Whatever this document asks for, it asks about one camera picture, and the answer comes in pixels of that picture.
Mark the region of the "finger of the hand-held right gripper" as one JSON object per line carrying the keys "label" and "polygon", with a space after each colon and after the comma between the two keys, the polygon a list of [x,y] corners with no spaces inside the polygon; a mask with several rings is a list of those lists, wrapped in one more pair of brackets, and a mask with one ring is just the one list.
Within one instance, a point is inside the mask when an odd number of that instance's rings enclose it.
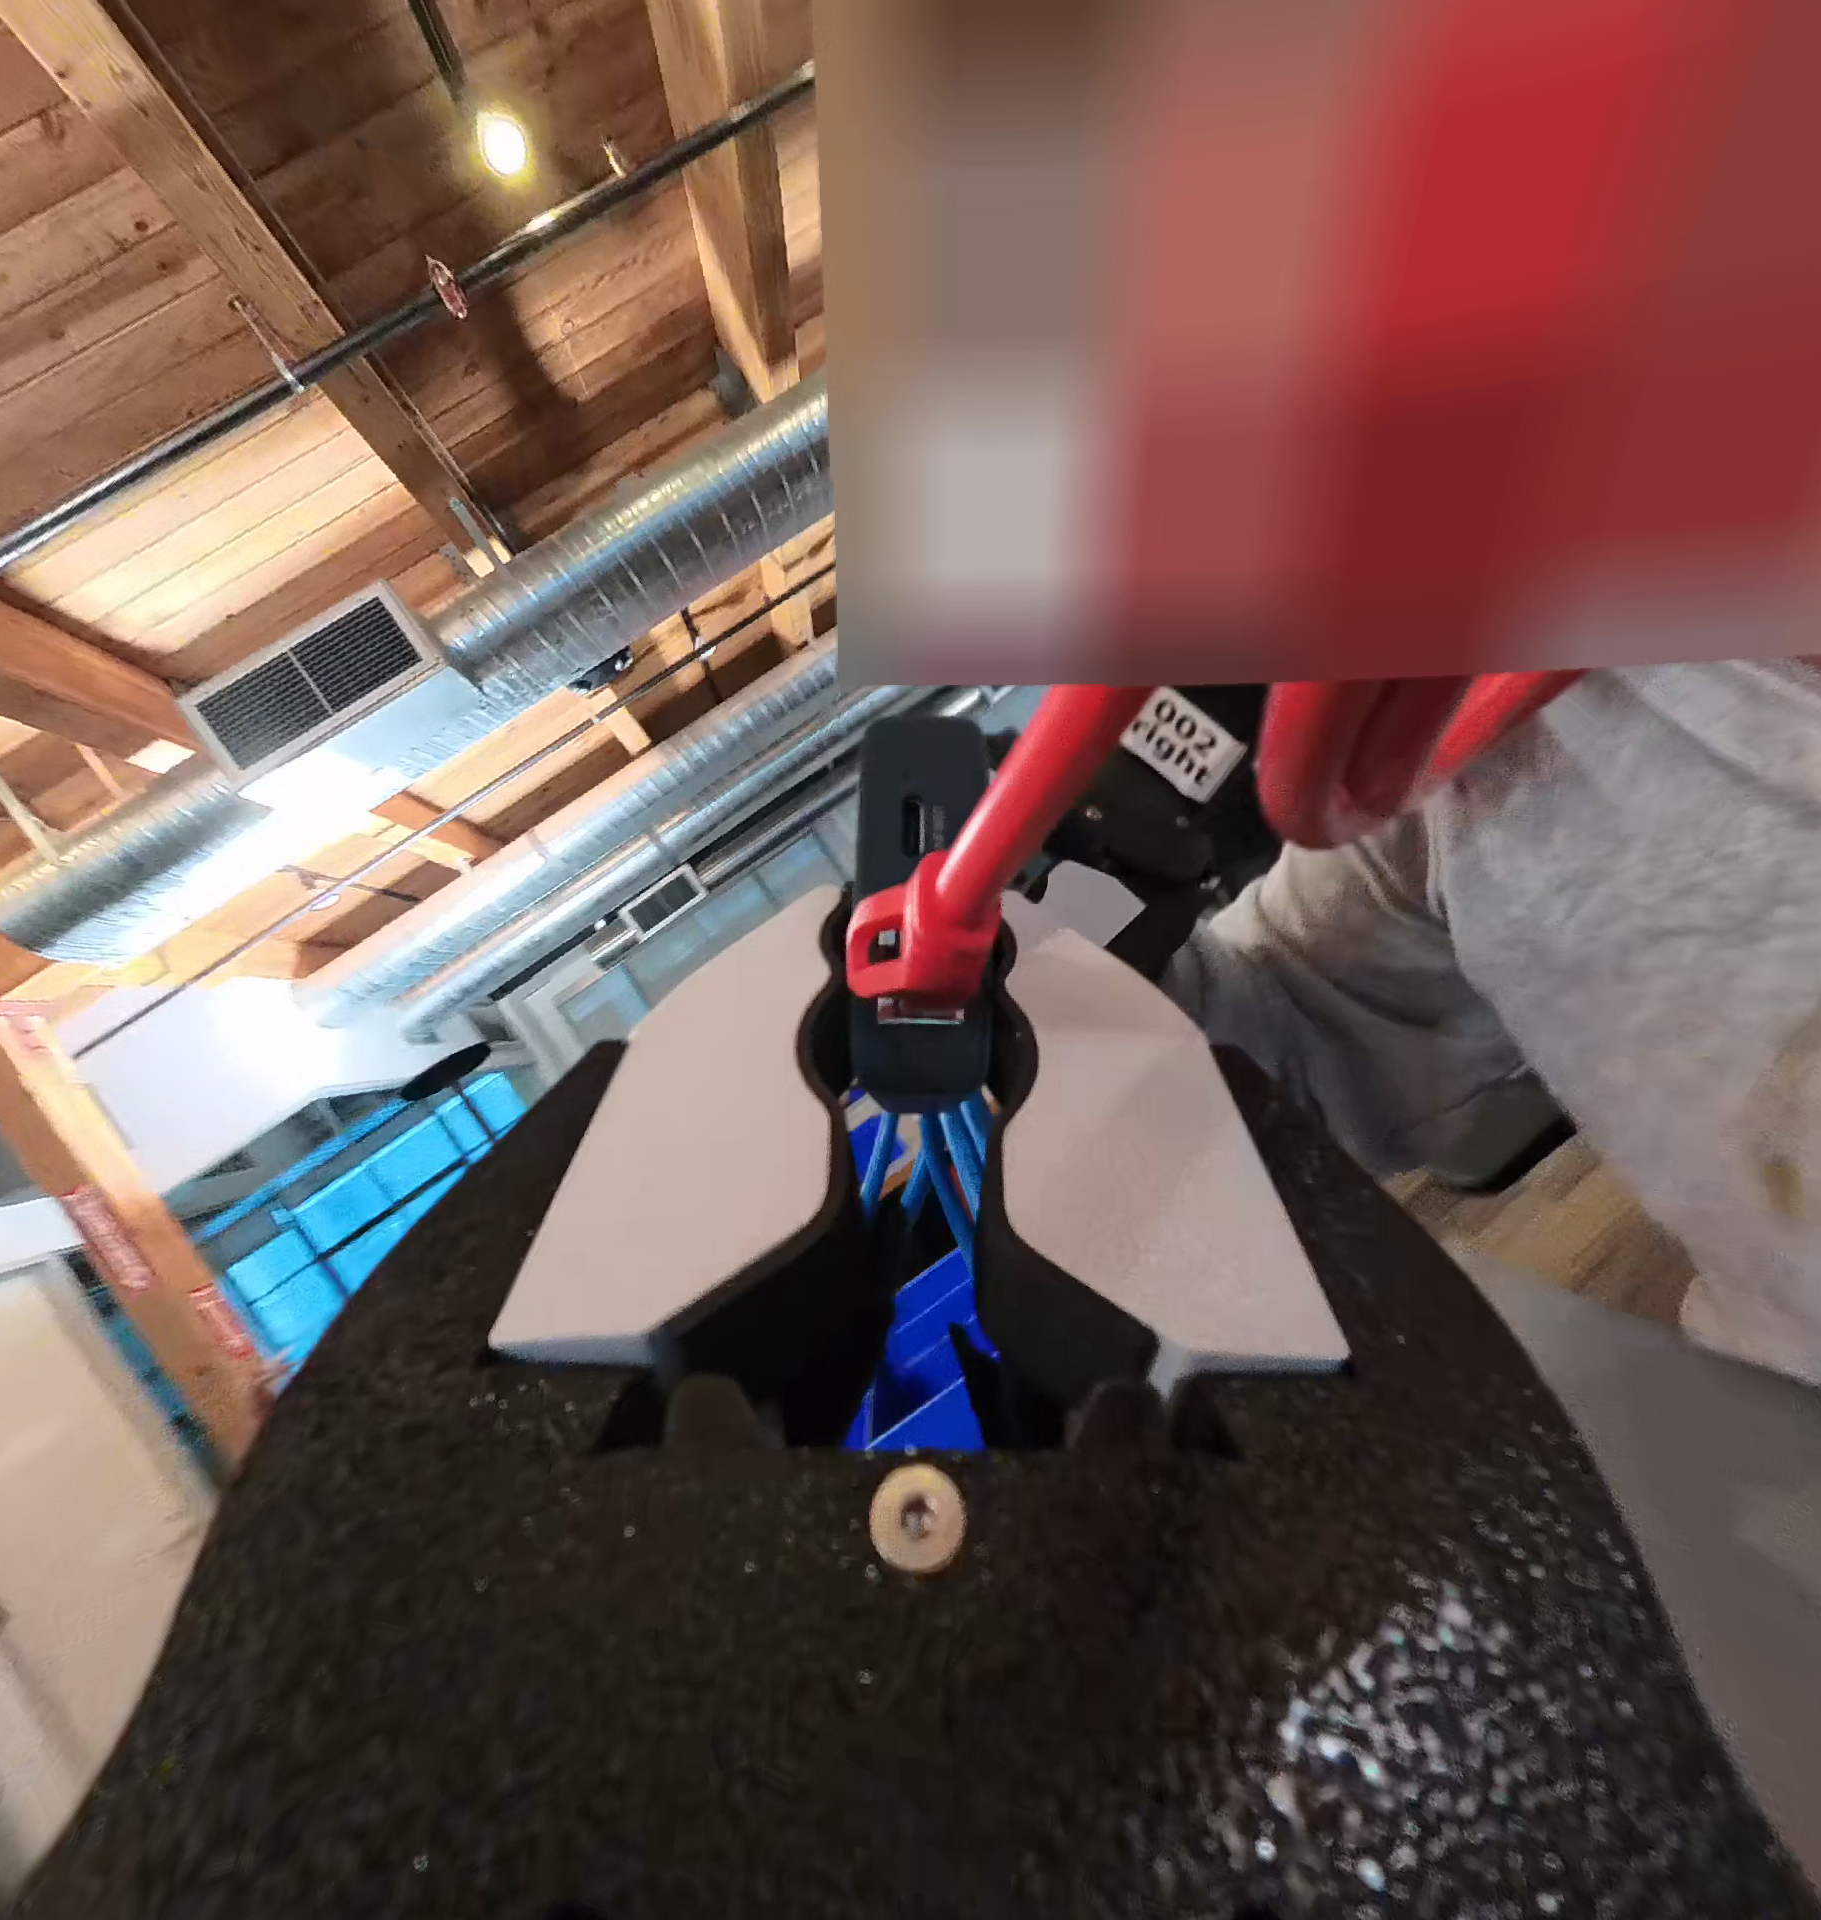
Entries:
{"label": "finger of the hand-held right gripper", "polygon": [[1022,888],[1022,950],[1058,930],[1108,948],[1142,911],[1143,900],[1119,876],[1062,860]]}

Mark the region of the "small white air vent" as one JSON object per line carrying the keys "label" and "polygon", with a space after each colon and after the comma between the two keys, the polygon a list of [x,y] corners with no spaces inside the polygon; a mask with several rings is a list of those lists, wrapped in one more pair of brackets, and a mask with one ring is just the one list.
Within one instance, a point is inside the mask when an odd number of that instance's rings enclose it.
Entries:
{"label": "small white air vent", "polygon": [[628,900],[616,911],[616,919],[628,928],[633,940],[643,943],[705,903],[706,885],[702,883],[702,876],[698,876],[689,863],[684,863],[673,873],[658,876],[658,881],[633,895],[633,900]]}

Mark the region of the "row of blue bins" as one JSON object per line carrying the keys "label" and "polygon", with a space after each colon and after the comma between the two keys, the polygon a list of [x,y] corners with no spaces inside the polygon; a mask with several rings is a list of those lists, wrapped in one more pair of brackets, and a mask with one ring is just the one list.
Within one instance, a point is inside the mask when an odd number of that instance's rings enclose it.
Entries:
{"label": "row of blue bins", "polygon": [[287,1377],[410,1229],[519,1125],[512,1069],[472,1043],[399,1086],[328,1094],[255,1140],[268,1155],[188,1236],[222,1302]]}

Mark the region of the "white air vent box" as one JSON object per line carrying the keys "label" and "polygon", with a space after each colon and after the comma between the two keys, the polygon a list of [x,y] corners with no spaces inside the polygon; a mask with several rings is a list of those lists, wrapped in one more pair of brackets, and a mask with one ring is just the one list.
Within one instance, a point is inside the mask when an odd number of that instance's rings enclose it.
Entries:
{"label": "white air vent box", "polygon": [[392,585],[370,585],[177,694],[201,750],[236,786],[322,748],[448,668]]}

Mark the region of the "blue plastic bin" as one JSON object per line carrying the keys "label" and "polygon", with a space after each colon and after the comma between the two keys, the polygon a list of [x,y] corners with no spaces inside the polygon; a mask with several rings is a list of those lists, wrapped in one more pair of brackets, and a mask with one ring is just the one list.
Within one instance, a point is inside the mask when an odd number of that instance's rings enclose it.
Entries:
{"label": "blue plastic bin", "polygon": [[986,1449],[954,1333],[970,1353],[994,1357],[974,1314],[970,1265],[957,1250],[898,1288],[882,1357],[841,1442],[850,1452]]}

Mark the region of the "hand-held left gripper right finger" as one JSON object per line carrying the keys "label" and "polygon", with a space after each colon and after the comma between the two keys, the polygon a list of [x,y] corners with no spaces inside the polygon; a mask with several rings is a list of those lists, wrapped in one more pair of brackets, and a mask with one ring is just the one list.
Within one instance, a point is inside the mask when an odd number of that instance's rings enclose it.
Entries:
{"label": "hand-held left gripper right finger", "polygon": [[1204,1034],[1075,930],[1024,921],[979,1212],[1016,1374],[1336,1374],[1323,1288]]}

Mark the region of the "wooden post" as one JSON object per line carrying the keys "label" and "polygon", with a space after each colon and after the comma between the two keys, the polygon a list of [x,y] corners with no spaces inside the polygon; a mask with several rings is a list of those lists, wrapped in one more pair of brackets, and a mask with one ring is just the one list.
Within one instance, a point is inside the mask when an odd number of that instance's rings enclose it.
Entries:
{"label": "wooden post", "polygon": [[236,1470],[269,1414],[265,1360],[52,1022],[3,999],[0,1133],[78,1229],[160,1371]]}

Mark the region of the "person's grey sweatshirt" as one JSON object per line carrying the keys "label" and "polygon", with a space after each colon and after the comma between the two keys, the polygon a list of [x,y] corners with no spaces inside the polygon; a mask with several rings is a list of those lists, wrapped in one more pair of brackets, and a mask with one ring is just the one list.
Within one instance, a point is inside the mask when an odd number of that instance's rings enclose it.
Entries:
{"label": "person's grey sweatshirt", "polygon": [[1821,659],[1595,670],[1426,806],[1457,963],[1683,1327],[1821,1384]]}

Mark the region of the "black network adapter box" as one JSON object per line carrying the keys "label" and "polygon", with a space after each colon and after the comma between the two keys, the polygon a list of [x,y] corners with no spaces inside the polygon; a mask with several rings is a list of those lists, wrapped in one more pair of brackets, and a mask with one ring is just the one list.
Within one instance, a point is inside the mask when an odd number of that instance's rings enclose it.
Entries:
{"label": "black network adapter box", "polygon": [[[969,717],[913,714],[877,720],[857,757],[852,909],[911,883],[925,854],[948,851],[990,785],[984,733]],[[850,996],[857,1085],[898,1117],[932,1117],[977,1092],[994,1062],[987,975],[970,1000],[936,1015],[915,1005],[888,1018],[882,996]]]}

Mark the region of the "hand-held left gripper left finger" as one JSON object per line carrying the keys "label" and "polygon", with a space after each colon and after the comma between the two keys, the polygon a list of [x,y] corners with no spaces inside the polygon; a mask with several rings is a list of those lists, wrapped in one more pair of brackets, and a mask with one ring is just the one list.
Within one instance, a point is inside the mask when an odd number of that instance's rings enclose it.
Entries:
{"label": "hand-held left gripper left finger", "polygon": [[847,921],[847,889],[806,892],[620,1045],[492,1354],[807,1369],[859,1318]]}

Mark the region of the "black ceiling pipe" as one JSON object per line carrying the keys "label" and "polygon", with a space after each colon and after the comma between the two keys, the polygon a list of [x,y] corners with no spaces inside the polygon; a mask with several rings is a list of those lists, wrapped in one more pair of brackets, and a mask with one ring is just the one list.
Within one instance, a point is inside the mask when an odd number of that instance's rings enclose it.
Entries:
{"label": "black ceiling pipe", "polygon": [[[452,290],[470,297],[507,285],[520,270],[536,263],[546,252],[552,252],[564,243],[575,239],[587,227],[606,221],[616,209],[638,204],[658,186],[676,180],[698,158],[716,155],[738,134],[766,124],[777,112],[800,104],[812,95],[816,81],[816,62],[803,59],[777,84],[771,84],[755,98],[730,107],[727,113],[705,122],[696,130],[681,134],[656,156],[636,163],[629,171],[601,180],[599,185],[537,213],[489,252],[458,270],[452,276]],[[216,447],[222,440],[241,433],[257,420],[263,420],[289,399],[322,389],[328,379],[349,368],[364,366],[373,355],[417,335],[417,330],[427,326],[454,322],[456,314],[439,290],[427,285],[414,297],[397,303],[370,322],[343,335],[338,341],[300,358],[287,373],[278,373],[275,379],[268,379],[240,396],[232,396],[210,414],[204,414],[176,433],[138,450],[120,464],[106,467],[106,472],[81,484],[75,492],[59,497],[46,509],[40,509],[11,532],[0,534],[0,574],[59,540],[78,522],[106,509],[126,492],[132,492],[165,472]]]}

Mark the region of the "silver ventilation duct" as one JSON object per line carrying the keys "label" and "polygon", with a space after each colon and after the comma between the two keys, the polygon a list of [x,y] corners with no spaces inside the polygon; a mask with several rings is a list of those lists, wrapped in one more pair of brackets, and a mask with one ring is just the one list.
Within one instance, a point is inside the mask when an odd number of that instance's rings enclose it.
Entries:
{"label": "silver ventilation duct", "polygon": [[211,765],[181,763],[95,820],[0,869],[0,937],[46,963],[117,966],[222,900],[225,863],[245,885],[253,843],[275,820]]}
{"label": "silver ventilation duct", "polygon": [[636,757],[510,849],[298,983],[300,1009],[345,1028],[388,1009],[412,1039],[686,867],[730,828],[850,752],[916,688],[839,683],[827,639]]}
{"label": "silver ventilation duct", "polygon": [[436,618],[436,647],[491,709],[530,708],[831,509],[819,371],[537,540]]}

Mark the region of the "person's right forearm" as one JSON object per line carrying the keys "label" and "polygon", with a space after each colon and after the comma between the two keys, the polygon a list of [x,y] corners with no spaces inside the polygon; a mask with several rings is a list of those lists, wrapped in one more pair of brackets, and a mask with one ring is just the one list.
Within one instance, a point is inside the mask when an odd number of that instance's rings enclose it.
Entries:
{"label": "person's right forearm", "polygon": [[1158,986],[1366,1173],[1496,1192],[1575,1128],[1461,971],[1428,854],[1419,815],[1285,846],[1197,919]]}

